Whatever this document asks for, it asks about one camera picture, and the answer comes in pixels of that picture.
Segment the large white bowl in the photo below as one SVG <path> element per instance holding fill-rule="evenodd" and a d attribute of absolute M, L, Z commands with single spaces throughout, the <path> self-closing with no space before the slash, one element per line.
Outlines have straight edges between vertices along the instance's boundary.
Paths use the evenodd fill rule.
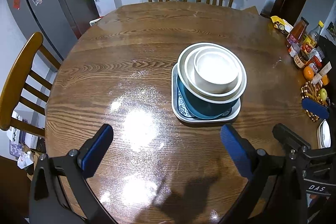
<path fill-rule="evenodd" d="M 214 43 L 196 43 L 193 44 L 191 46 L 188 46 L 187 48 L 185 48 L 179 55 L 178 57 L 178 62 L 177 62 L 177 69 L 178 69 L 178 75 L 179 78 L 181 79 L 182 83 L 184 84 L 184 86 L 187 88 L 187 90 L 189 92 L 191 92 L 192 94 L 194 94 L 196 97 L 200 98 L 201 100 L 204 100 L 206 102 L 210 102 L 210 103 L 215 103 L 215 104 L 225 104 L 225 103 L 230 103 L 233 102 L 235 100 L 237 100 L 245 91 L 246 89 L 246 85 L 247 85 L 247 74 L 246 74 L 246 70 L 242 64 L 242 62 L 238 59 L 238 57 L 234 54 L 234 56 L 238 59 L 238 62 L 241 66 L 242 69 L 242 73 L 243 73 L 243 77 L 242 77 L 242 82 L 238 88 L 238 90 L 236 92 L 234 92 L 233 95 L 231 96 L 226 96 L 226 97 L 219 97 L 219 98 L 215 98 L 215 97 L 208 97 L 208 96 L 204 96 L 202 94 L 200 94 L 199 92 L 196 92 L 195 90 L 193 90 L 188 82 L 188 80 L 186 79 L 186 75 L 183 72 L 183 63 L 186 59 L 186 56 L 188 53 L 190 53 L 192 50 L 201 47 L 201 46 L 217 46 L 217 47 L 221 47 L 224 48 L 223 46 L 214 44 Z"/>

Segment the orange sauce bottle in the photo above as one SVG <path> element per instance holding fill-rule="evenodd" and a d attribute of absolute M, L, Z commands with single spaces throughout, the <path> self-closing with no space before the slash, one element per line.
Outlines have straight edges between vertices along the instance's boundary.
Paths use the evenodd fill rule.
<path fill-rule="evenodd" d="M 304 34 L 309 22 L 302 16 L 300 21 L 293 27 L 286 38 L 285 45 L 290 48 L 292 44 L 298 44 Z"/>

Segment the patterned square plate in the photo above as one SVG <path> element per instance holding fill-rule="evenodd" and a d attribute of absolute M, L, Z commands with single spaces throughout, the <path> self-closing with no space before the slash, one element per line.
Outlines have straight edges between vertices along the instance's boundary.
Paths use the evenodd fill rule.
<path fill-rule="evenodd" d="M 227 107 L 199 99 L 185 88 L 175 64 L 171 71 L 171 107 L 175 116 L 186 123 L 226 123 L 238 117 L 241 101 Z"/>

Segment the red lid sauce jar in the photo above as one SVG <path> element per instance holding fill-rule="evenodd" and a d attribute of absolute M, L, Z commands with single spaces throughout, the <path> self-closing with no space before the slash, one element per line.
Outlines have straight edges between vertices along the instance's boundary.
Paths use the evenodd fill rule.
<path fill-rule="evenodd" d="M 307 63 L 307 66 L 310 67 L 314 72 L 314 74 L 316 75 L 322 68 L 322 63 L 321 61 L 319 61 L 319 58 L 316 55 L 314 55 Z"/>

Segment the wooden beaded trivet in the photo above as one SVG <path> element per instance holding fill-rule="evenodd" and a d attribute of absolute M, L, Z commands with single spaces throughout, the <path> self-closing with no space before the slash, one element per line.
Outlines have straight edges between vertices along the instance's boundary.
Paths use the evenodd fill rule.
<path fill-rule="evenodd" d="M 325 102 L 321 101 L 321 99 L 318 96 L 318 91 L 321 89 L 319 85 L 314 85 L 311 82 L 306 82 L 305 84 L 302 85 L 301 87 L 301 99 L 303 100 L 304 98 L 310 98 L 314 100 L 315 102 L 318 102 L 320 105 L 325 106 L 329 110 L 329 105 L 327 103 L 327 99 Z M 316 122 L 318 121 L 319 118 L 318 116 L 314 115 L 311 112 L 308 112 L 307 110 L 303 109 L 306 115 L 310 118 L 311 121 Z"/>

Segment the white ramekin cup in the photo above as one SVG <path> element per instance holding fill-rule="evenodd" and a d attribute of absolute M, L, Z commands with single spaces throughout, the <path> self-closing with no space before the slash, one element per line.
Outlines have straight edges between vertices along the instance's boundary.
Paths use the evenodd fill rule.
<path fill-rule="evenodd" d="M 217 47 L 203 47 L 194 57 L 195 85 L 212 94 L 233 93 L 242 81 L 235 57 Z"/>

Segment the green apple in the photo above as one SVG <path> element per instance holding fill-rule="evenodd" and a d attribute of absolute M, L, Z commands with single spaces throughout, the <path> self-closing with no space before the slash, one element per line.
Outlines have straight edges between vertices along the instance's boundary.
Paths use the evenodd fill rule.
<path fill-rule="evenodd" d="M 327 91 L 326 91 L 326 89 L 321 88 L 321 89 L 318 91 L 318 96 L 319 96 L 319 98 L 321 99 L 321 101 L 325 102 L 326 99 L 327 99 Z"/>

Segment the yellow cap vinegar bottle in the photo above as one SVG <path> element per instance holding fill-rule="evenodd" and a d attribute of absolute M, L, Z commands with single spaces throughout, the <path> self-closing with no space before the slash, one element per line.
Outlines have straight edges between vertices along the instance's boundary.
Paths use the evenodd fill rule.
<path fill-rule="evenodd" d="M 316 28 L 312 29 L 305 37 L 301 49 L 308 55 L 317 45 L 324 23 L 318 22 Z"/>

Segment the cream tube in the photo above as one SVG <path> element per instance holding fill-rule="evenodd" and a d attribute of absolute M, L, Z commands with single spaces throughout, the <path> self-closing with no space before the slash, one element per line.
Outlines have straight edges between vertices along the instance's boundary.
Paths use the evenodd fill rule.
<path fill-rule="evenodd" d="M 311 83 L 316 85 L 324 75 L 327 75 L 327 73 L 332 69 L 331 62 L 328 62 L 311 80 Z"/>

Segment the brown paste jar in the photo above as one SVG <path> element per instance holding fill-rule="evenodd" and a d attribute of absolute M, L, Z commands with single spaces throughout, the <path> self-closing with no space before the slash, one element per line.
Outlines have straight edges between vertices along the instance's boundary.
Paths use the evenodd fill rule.
<path fill-rule="evenodd" d="M 296 67 L 298 67 L 299 69 L 302 69 L 307 64 L 307 62 L 309 61 L 309 57 L 308 57 L 308 55 L 306 54 L 305 51 L 300 50 L 294 56 L 293 60 L 294 60 L 294 63 L 296 65 Z"/>

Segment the blue oval dish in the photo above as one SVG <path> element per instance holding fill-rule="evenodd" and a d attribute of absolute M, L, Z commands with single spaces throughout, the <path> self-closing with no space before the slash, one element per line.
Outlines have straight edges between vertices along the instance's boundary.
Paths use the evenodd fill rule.
<path fill-rule="evenodd" d="M 225 104 L 206 102 L 189 92 L 182 83 L 179 76 L 176 77 L 176 83 L 179 94 L 183 98 L 186 108 L 194 117 L 201 120 L 211 120 L 228 117 L 233 113 L 236 105 L 239 106 L 240 104 L 239 99 Z"/>

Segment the yellow snack packet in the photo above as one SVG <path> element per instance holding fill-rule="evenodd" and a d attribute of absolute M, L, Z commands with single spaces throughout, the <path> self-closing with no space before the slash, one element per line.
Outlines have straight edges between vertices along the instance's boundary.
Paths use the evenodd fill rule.
<path fill-rule="evenodd" d="M 279 18 L 278 16 L 271 16 L 273 27 L 279 30 L 285 36 L 288 36 L 293 26 L 289 24 L 286 20 Z"/>

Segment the medium white bowl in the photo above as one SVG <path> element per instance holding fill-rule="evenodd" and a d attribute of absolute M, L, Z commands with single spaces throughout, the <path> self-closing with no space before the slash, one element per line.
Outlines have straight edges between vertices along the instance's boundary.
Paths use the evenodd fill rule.
<path fill-rule="evenodd" d="M 188 53 L 183 72 L 193 90 L 215 98 L 233 95 L 243 77 L 234 54 L 217 46 L 201 46 Z"/>

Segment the orange fruit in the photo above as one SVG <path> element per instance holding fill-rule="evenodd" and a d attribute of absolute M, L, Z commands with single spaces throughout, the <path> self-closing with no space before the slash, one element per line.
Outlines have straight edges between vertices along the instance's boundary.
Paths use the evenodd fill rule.
<path fill-rule="evenodd" d="M 327 77 L 327 75 L 324 75 L 321 81 L 322 81 L 322 85 L 326 86 L 329 83 L 329 78 Z"/>
<path fill-rule="evenodd" d="M 303 69 L 303 76 L 307 81 L 311 81 L 314 78 L 314 71 L 310 66 L 306 66 Z"/>

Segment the white plate at edge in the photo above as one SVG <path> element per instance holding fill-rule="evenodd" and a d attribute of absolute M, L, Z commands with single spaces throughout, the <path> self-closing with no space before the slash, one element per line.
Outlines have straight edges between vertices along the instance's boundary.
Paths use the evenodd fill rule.
<path fill-rule="evenodd" d="M 331 147 L 330 128 L 326 120 L 323 120 L 318 126 L 317 141 L 319 149 Z"/>

